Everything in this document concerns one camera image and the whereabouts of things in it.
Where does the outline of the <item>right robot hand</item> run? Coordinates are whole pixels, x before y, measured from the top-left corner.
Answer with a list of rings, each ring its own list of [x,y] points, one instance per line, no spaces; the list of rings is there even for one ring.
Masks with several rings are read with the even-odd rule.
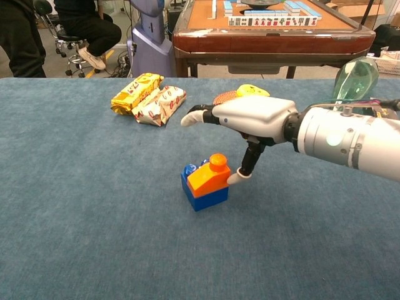
[[[209,123],[235,130],[247,141],[241,167],[227,179],[229,185],[251,177],[266,146],[284,143],[284,123],[296,105],[292,100],[267,96],[243,96],[217,105],[193,106],[181,119],[184,127]]]

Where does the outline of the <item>orange toy block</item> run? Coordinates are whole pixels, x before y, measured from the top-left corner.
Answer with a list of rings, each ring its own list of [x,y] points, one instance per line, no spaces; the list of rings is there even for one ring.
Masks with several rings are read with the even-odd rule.
[[[228,187],[231,170],[228,159],[221,153],[212,154],[209,161],[187,177],[187,183],[195,198]]]

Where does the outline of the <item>blue toy block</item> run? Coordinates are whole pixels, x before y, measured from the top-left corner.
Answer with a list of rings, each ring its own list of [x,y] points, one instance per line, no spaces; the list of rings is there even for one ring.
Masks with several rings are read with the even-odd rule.
[[[188,176],[197,170],[200,166],[207,163],[209,159],[203,160],[200,164],[187,164],[181,171],[181,185],[187,200],[195,211],[200,211],[211,206],[217,205],[228,199],[229,185],[218,191],[206,194],[202,197],[194,197],[188,186]]]

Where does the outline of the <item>brown mahjong table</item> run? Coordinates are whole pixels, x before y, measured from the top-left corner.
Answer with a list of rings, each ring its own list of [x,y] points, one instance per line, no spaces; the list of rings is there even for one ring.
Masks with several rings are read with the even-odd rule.
[[[228,26],[222,0],[187,0],[172,34],[179,77],[190,65],[228,66],[234,74],[278,73],[298,66],[340,68],[365,56],[375,38],[371,29],[317,0],[300,0],[318,12],[316,26]]]

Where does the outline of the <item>green spray bottle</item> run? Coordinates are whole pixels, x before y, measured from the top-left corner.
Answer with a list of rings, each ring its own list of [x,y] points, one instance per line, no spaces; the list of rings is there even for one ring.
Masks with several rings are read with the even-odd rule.
[[[374,59],[358,57],[346,63],[338,72],[332,98],[336,100],[333,110],[338,111],[345,100],[367,101],[367,96],[379,79],[379,71]]]

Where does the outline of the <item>dark round dish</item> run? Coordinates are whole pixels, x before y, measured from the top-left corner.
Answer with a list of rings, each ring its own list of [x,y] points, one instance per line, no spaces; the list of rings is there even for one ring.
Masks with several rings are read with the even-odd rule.
[[[249,6],[252,9],[267,9],[269,6],[281,3],[281,0],[241,0],[242,4]]]

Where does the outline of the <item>yellow snack packet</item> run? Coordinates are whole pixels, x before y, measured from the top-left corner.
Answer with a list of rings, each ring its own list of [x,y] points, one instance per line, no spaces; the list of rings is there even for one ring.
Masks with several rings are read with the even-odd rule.
[[[132,115],[132,109],[158,88],[163,79],[162,75],[150,72],[139,75],[111,99],[111,109],[116,114]]]

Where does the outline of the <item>cardboard box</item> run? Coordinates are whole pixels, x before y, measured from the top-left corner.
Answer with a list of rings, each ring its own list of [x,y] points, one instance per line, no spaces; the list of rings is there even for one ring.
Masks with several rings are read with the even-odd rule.
[[[361,23],[369,0],[327,0],[326,5],[339,13]],[[385,15],[383,0],[372,0],[372,6],[364,25],[372,29],[379,16]]]

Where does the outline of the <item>black bag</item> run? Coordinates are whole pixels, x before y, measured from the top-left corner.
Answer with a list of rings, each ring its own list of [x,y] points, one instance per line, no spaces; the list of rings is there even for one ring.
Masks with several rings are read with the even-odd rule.
[[[388,47],[389,51],[400,51],[400,27],[382,24],[374,32],[376,36],[370,47],[370,53],[374,53],[376,57],[379,57],[381,49],[385,47]]]

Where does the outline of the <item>black tripod stand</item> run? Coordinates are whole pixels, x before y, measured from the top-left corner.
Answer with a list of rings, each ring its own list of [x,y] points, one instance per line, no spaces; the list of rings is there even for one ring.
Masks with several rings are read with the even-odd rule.
[[[369,0],[369,1],[368,1],[367,7],[366,7],[366,9],[365,9],[365,12],[364,12],[364,14],[363,14],[363,16],[362,16],[362,19],[361,19],[361,22],[360,22],[360,25],[361,25],[361,26],[365,25],[366,19],[367,19],[368,16],[369,16],[369,12],[370,12],[370,10],[371,10],[371,7],[372,7],[373,3],[374,3],[374,0]]]

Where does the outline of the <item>seated person in black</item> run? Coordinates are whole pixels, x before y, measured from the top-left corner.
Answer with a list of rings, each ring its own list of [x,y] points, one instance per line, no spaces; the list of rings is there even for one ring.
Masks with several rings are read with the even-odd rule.
[[[78,50],[79,55],[93,68],[106,68],[106,51],[119,43],[122,32],[113,19],[104,13],[107,0],[54,0],[61,25],[70,36],[79,36],[88,45]]]

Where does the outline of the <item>black chrome stool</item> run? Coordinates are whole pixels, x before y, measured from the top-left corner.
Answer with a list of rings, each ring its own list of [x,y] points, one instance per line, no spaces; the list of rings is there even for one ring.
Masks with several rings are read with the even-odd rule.
[[[78,50],[79,48],[84,45],[86,42],[85,39],[82,39],[77,36],[68,36],[64,29],[60,29],[57,32],[57,39],[56,39],[56,52],[60,54],[62,57],[66,57],[66,53],[62,51],[61,46],[67,46],[68,49],[74,48],[76,50],[76,54],[68,57],[67,60],[67,69],[65,71],[66,75],[70,78],[76,71],[79,71],[78,77],[84,78],[85,73],[83,71],[84,64],[86,61],[79,55]]]

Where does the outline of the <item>black office chair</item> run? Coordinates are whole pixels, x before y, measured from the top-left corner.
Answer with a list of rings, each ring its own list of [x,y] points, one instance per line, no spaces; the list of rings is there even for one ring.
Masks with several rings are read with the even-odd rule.
[[[58,37],[59,31],[63,30],[58,15],[52,14],[53,7],[48,0],[33,0],[33,6],[35,15],[40,18],[45,28],[49,30],[54,38],[56,53],[65,58],[66,53],[63,51],[65,42]]]

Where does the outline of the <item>standing person black trousers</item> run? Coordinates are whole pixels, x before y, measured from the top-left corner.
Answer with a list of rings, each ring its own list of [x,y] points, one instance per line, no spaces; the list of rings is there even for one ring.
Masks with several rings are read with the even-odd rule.
[[[46,50],[36,25],[33,0],[0,0],[0,46],[15,78],[46,77]]]

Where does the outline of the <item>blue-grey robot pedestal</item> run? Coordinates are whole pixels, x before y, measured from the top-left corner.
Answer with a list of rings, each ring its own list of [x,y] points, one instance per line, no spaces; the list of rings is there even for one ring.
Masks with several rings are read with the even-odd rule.
[[[142,73],[154,73],[169,78],[175,77],[173,44],[165,34],[164,0],[129,2],[139,12],[139,21],[132,29],[132,75],[137,77]]]

